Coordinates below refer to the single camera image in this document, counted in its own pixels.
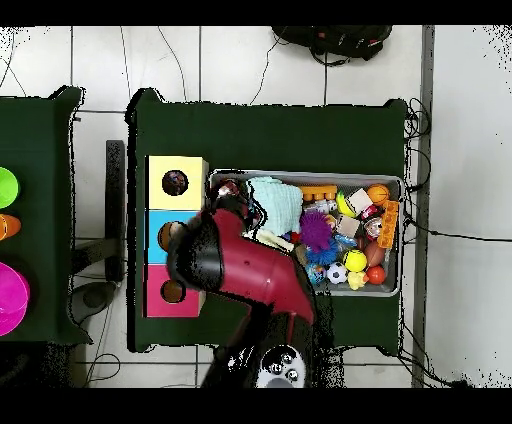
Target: stacked boxes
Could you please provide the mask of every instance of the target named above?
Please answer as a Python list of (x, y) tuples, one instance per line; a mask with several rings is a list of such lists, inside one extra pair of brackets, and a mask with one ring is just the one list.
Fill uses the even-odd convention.
[(181, 288), (173, 303), (163, 297), (164, 285), (172, 281), (167, 271), (167, 252), (158, 244), (158, 233), (167, 222), (186, 223), (204, 206), (208, 164), (200, 157), (149, 156), (147, 190), (149, 197), (146, 281), (147, 317), (197, 317), (205, 293)]

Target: yellow cube box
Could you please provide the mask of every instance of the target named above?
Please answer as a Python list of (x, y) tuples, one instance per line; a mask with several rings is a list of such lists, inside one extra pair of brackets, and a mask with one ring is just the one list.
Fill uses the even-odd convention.
[(196, 211), (204, 206), (208, 163), (201, 157), (149, 156), (149, 209)]

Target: hole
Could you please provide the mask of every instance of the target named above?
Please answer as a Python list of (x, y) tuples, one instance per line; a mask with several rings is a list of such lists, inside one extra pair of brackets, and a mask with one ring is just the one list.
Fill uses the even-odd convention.
[(162, 189), (169, 196), (179, 196), (188, 189), (187, 176), (178, 170), (167, 171), (162, 178)]
[(160, 295), (167, 303), (180, 303), (185, 299), (185, 287), (178, 281), (167, 280), (162, 284)]
[(183, 225), (183, 223), (179, 221), (166, 222), (164, 225), (162, 225), (162, 228), (160, 228), (160, 231), (158, 231), (157, 235), (158, 245), (161, 249), (167, 252), (169, 249), (169, 242), (171, 241), (171, 237), (180, 225)]

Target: ball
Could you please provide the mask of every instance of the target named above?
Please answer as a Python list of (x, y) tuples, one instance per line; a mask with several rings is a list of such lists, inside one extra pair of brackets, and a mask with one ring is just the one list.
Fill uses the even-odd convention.
[(368, 268), (366, 275), (371, 284), (382, 284), (386, 279), (386, 271), (380, 265)]
[(325, 268), (318, 264), (308, 264), (306, 266), (306, 273), (308, 274), (309, 281), (313, 284), (320, 284), (326, 275)]
[(344, 253), (341, 262), (349, 271), (361, 272), (365, 269), (367, 260), (363, 252), (352, 249)]
[(347, 281), (347, 268), (345, 268), (340, 262), (334, 262), (329, 265), (327, 269), (327, 279), (332, 284), (344, 283)]
[(366, 193), (376, 206), (382, 206), (384, 202), (389, 199), (389, 190), (383, 184), (374, 184), (368, 187)]
[(377, 240), (375, 240), (366, 246), (364, 249), (364, 255), (368, 261), (368, 266), (372, 267), (382, 263), (384, 256), (386, 255), (386, 249), (380, 247)]

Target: dark green tabletop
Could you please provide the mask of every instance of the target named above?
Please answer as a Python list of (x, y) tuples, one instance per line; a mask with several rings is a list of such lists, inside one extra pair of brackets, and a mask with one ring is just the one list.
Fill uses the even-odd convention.
[[(201, 156), (210, 169), (403, 177), (405, 111), (401, 100), (383, 107), (163, 103), (154, 90), (139, 90), (127, 113), (129, 209), (136, 209), (130, 218), (136, 220), (136, 240), (129, 236), (128, 241), (129, 261), (136, 264), (135, 274), (129, 276), (129, 347), (142, 351), (150, 344), (223, 345), (246, 312), (243, 304), (209, 295), (198, 318), (142, 316), (146, 155)], [(341, 296), (332, 301), (335, 345), (381, 346), (398, 352), (399, 294)]]
[(22, 223), (17, 235), (0, 242), (0, 261), (20, 271), (31, 291), (24, 320), (0, 342), (89, 341), (68, 317), (69, 134), (81, 98), (81, 89), (65, 87), (48, 99), (0, 98), (0, 166), (10, 169), (21, 186), (18, 199), (0, 213)]

